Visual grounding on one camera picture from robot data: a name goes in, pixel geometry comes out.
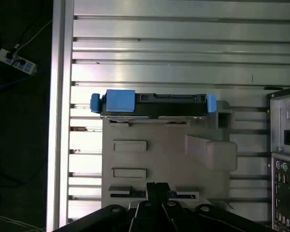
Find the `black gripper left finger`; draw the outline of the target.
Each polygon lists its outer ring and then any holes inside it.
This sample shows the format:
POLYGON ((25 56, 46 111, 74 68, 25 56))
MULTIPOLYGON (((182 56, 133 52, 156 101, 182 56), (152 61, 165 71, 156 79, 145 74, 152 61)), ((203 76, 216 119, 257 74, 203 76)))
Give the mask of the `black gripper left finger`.
POLYGON ((153 232, 157 224, 157 184, 146 184, 146 200, 136 208, 126 209, 111 204, 76 221, 62 226, 57 232, 153 232))

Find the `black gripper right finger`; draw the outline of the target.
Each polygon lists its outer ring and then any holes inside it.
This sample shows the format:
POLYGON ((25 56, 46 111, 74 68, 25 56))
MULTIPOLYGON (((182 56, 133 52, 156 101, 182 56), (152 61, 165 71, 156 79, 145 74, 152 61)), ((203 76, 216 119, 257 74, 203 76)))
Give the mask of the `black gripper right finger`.
POLYGON ((176 232, 272 232, 273 229, 211 204, 194 210, 169 199, 168 183, 157 183, 157 199, 176 232))

